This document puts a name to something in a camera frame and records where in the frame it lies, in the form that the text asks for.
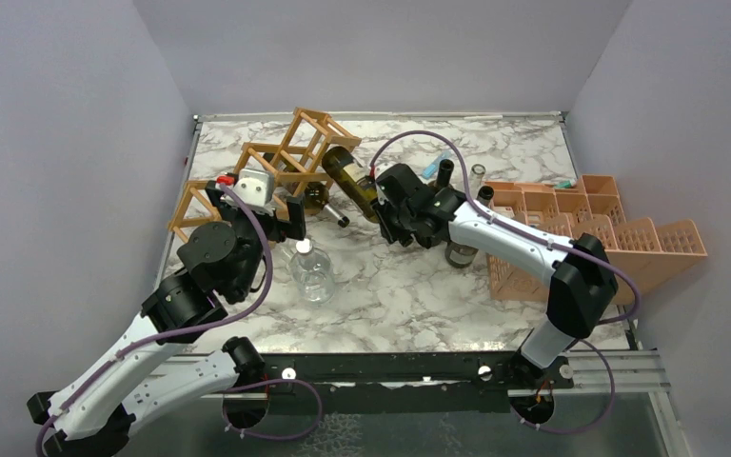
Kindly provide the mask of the clear round glass bottle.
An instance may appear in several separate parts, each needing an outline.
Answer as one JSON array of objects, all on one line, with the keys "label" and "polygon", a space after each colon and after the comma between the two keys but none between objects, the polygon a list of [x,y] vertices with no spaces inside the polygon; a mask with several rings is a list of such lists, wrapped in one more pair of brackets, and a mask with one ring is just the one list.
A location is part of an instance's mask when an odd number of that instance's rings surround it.
[{"label": "clear round glass bottle", "polygon": [[329,256],[305,238],[297,241],[288,270],[299,295],[307,302],[328,302],[335,292],[334,271]]}]

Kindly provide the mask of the green wine bottle black neck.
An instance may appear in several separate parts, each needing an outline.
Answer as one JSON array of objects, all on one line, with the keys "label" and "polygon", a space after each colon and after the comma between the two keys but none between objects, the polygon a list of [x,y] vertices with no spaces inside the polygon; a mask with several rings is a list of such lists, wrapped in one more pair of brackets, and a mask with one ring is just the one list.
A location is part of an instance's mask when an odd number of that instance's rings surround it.
[{"label": "green wine bottle black neck", "polygon": [[342,146],[336,146],[324,154],[321,164],[326,174],[354,202],[366,220],[378,224],[379,218],[373,207],[378,201],[375,181],[352,153]]}]

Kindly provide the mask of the green wine bottle black top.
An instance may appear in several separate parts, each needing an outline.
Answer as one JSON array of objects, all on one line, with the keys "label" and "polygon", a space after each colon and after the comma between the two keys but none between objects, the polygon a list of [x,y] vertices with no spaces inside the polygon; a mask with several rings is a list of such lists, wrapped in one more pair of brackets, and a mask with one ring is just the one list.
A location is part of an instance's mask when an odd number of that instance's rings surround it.
[{"label": "green wine bottle black top", "polygon": [[454,163],[450,159],[441,160],[438,164],[436,177],[428,183],[428,186],[435,192],[438,192],[441,189],[450,188],[453,170]]}]

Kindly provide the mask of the green wine bottle brown label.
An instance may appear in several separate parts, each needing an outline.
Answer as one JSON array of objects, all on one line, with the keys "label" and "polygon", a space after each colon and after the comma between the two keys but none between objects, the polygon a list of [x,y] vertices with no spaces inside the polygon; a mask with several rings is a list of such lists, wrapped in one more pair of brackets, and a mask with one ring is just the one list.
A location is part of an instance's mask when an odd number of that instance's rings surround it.
[{"label": "green wine bottle brown label", "polygon": [[[264,158],[268,162],[274,157],[273,153],[265,153]],[[297,169],[290,163],[282,162],[278,168],[287,172],[295,172]],[[278,190],[280,198],[282,196],[292,195],[298,188],[298,182],[289,182],[280,184],[279,187],[282,190]],[[324,212],[334,219],[337,225],[341,228],[346,228],[350,224],[349,218],[344,215],[341,211],[336,209],[331,203],[329,203],[329,188],[322,182],[310,182],[307,183],[304,191],[304,208],[305,210]]]}]

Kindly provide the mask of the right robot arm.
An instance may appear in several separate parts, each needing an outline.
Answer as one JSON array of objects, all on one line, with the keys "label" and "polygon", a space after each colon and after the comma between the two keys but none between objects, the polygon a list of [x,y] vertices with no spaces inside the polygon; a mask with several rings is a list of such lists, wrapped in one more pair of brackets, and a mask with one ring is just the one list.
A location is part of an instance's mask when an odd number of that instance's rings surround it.
[{"label": "right robot arm", "polygon": [[543,320],[511,362],[513,379],[535,387],[574,341],[592,333],[619,286],[601,241],[577,240],[532,228],[502,216],[452,188],[434,190],[406,164],[376,179],[372,207],[388,243],[459,244],[498,257],[548,288]]}]

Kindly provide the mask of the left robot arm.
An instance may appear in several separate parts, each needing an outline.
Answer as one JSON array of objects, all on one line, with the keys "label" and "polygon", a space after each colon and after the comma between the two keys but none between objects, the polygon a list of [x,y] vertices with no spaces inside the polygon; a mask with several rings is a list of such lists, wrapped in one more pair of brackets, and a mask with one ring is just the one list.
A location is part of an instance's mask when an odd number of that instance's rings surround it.
[{"label": "left robot arm", "polygon": [[287,202],[281,220],[240,190],[211,193],[220,219],[198,227],[179,248],[182,266],[142,304],[128,329],[68,387],[39,392],[28,402],[40,426],[39,456],[113,456],[143,427],[199,397],[226,388],[267,384],[265,362],[246,337],[169,375],[152,372],[204,332],[228,325],[226,304],[250,293],[267,297],[272,282],[271,243],[306,236],[302,198]]}]

